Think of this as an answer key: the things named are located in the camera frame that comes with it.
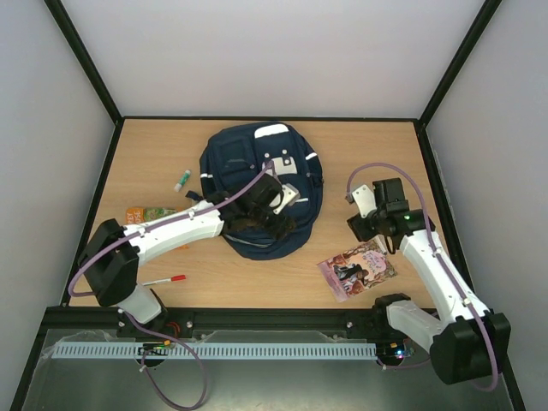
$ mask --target gray wall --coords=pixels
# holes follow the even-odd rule
[[[482,0],[64,0],[125,115],[417,117]]]
[[[41,0],[0,2],[0,409],[58,304],[112,123]]]
[[[548,402],[548,2],[505,1],[428,128],[474,284],[512,324],[528,409]]]

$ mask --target wooden table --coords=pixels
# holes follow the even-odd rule
[[[115,217],[125,223],[131,206],[190,206],[187,190],[200,192],[198,160],[206,142],[222,128],[242,121],[126,120],[104,187],[97,225]],[[318,153],[324,169],[324,202],[308,243],[284,259],[252,261],[240,257],[221,238],[197,241],[141,267],[138,281],[187,276],[186,281],[158,285],[154,290],[167,307],[218,308],[369,308],[381,295],[403,292],[421,307],[432,300],[414,268],[399,253],[390,256],[399,276],[344,303],[335,301],[316,264],[357,244],[346,224],[357,212],[344,199],[348,176],[357,166],[382,161],[406,170],[426,197],[433,222],[440,229],[432,190],[411,122],[298,121],[293,125]],[[186,169],[193,171],[181,193],[173,186]],[[355,183],[396,176],[391,170],[362,171]],[[404,182],[411,209],[419,201]],[[89,290],[85,279],[77,291]],[[97,306],[94,297],[72,299],[71,306]]]

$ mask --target backpack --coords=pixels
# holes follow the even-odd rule
[[[200,158],[200,183],[205,197],[250,182],[273,160],[278,179],[299,190],[301,197],[283,213],[296,222],[294,231],[275,241],[259,228],[224,235],[248,259],[280,259],[302,247],[322,205],[322,167],[318,154],[297,131],[281,122],[259,122],[226,128],[213,135]]]

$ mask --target gray floor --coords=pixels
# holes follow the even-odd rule
[[[430,366],[383,372],[372,361],[212,360],[207,367],[204,411],[511,410],[503,382],[489,394],[468,383],[447,386]],[[133,360],[42,360],[24,409],[171,409],[138,370]],[[166,361],[152,372],[173,401],[198,398],[200,371],[192,361]]]

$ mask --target purple hose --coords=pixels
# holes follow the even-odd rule
[[[348,178],[348,182],[347,182],[347,185],[346,185],[347,194],[351,194],[350,185],[352,184],[352,180],[354,180],[355,175],[358,174],[362,170],[370,169],[372,167],[385,167],[385,168],[397,171],[402,176],[404,176],[408,180],[408,182],[411,183],[411,185],[414,188],[414,191],[419,196],[420,207],[422,208],[422,216],[425,219],[426,236],[428,237],[428,243],[430,244],[430,247],[431,247],[432,251],[436,255],[436,258],[438,259],[439,264],[444,268],[445,273],[449,277],[449,279],[450,279],[451,283],[453,284],[453,286],[455,287],[456,291],[459,293],[459,296],[463,300],[465,300],[467,298],[466,292],[464,291],[464,289],[462,289],[461,285],[459,284],[459,282],[457,281],[457,279],[455,278],[455,276],[451,272],[449,266],[447,265],[445,260],[442,258],[442,256],[439,253],[436,253],[437,249],[436,249],[436,244],[434,243],[434,239],[432,237],[432,230],[430,228],[430,222],[429,222],[429,219],[428,219],[428,211],[426,209],[425,198],[422,195],[422,192],[420,191],[420,188],[417,185],[417,183],[411,178],[411,176],[408,173],[406,173],[405,171],[403,171],[399,167],[396,167],[395,165],[387,164],[387,163],[369,163],[369,164],[362,165],[361,167],[358,167],[356,170],[354,170],[352,172],[352,174],[350,175],[350,177]],[[475,319],[476,323],[478,323],[479,331],[481,332],[481,336],[483,337],[483,339],[485,341],[485,346],[487,348],[487,354],[489,355],[489,361],[491,362],[491,376],[492,376],[491,384],[488,387],[481,387],[481,386],[478,386],[474,383],[473,384],[478,390],[493,391],[497,387],[497,384],[498,384],[498,369],[497,369],[497,359],[495,358],[495,351],[493,349],[491,340],[489,339],[489,334],[487,333],[487,329],[485,328],[485,325],[483,324],[483,321],[481,321],[481,317],[478,314],[477,310],[475,309],[475,307],[471,303],[468,304],[468,309],[470,310],[470,312],[474,316],[474,319]]]
[[[269,161],[266,164],[266,166],[244,188],[242,188],[238,193],[234,194],[232,197],[226,199],[225,201],[222,201],[219,204],[214,205],[213,207],[206,208],[204,210],[199,210],[199,211],[195,212],[194,216],[198,217],[198,216],[202,216],[202,215],[204,215],[204,214],[206,214],[210,211],[218,210],[219,208],[224,207],[227,204],[230,204],[232,201],[239,199],[249,188],[251,188],[260,179],[260,177],[262,177],[266,174],[266,171],[268,171],[270,169],[272,169],[272,174],[274,176],[276,176],[276,172],[274,170],[274,162]],[[153,231],[155,229],[159,229],[160,227],[164,227],[165,225],[175,223],[177,221],[186,220],[189,217],[190,216],[188,214],[182,214],[181,216],[178,216],[178,217],[173,217],[173,218],[166,219],[164,221],[159,221],[157,223],[152,223],[152,224],[145,227],[145,232],[150,233],[151,231]],[[115,242],[113,242],[109,246],[103,248],[101,251],[99,251],[93,257],[91,257],[76,272],[76,274],[74,274],[74,277],[72,278],[72,280],[70,280],[70,283],[68,284],[69,285],[68,286],[68,293],[70,294],[70,296],[71,297],[85,297],[85,296],[88,296],[88,295],[94,295],[94,293],[92,291],[87,291],[85,293],[77,293],[77,292],[74,291],[74,286],[76,285],[76,283],[78,283],[78,280],[80,279],[80,277],[82,277],[84,275],[84,273],[89,269],[89,267],[94,265],[104,255],[111,252],[115,248],[120,247],[124,242],[133,240],[134,238],[138,237],[139,235],[140,235],[140,232],[136,231],[133,234],[130,234],[130,235],[127,235],[127,236],[121,238],[120,240],[116,240]]]
[[[206,365],[204,364],[204,361],[202,361],[202,359],[198,356],[198,354],[196,354],[196,351],[194,351],[186,343],[184,343],[183,341],[181,341],[177,338],[168,336],[167,334],[162,334],[161,332],[147,330],[145,327],[143,327],[141,324],[139,324],[139,322],[137,322],[137,320],[131,314],[129,314],[129,313],[125,313],[125,314],[128,316],[129,321],[131,321],[131,324],[133,324],[134,327],[137,330],[139,330],[141,332],[145,332],[146,334],[149,334],[149,335],[154,336],[154,337],[163,338],[164,340],[170,340],[171,342],[173,342],[175,344],[179,344],[179,345],[183,346],[196,359],[196,362],[198,362],[198,365],[200,366],[200,370],[202,371],[202,380],[203,380],[202,394],[200,396],[200,399],[194,405],[192,405],[190,407],[185,407],[185,406],[182,406],[182,405],[179,405],[179,404],[176,404],[176,403],[172,402],[160,390],[160,387],[158,387],[158,384],[156,384],[156,381],[154,381],[154,378],[152,377],[150,371],[148,371],[148,368],[145,366],[145,358],[148,354],[150,354],[151,350],[146,351],[145,353],[143,353],[143,356],[140,359],[140,364],[143,367],[141,369],[143,370],[145,375],[148,377],[148,379],[150,379],[150,381],[152,383],[152,388],[154,389],[154,391],[156,391],[156,394],[158,394],[160,399],[163,402],[165,402],[167,405],[172,407],[173,409],[177,409],[179,411],[189,411],[189,410],[198,409],[199,407],[201,407],[204,404],[204,401],[206,400],[207,386],[209,384],[209,377],[207,375]]]

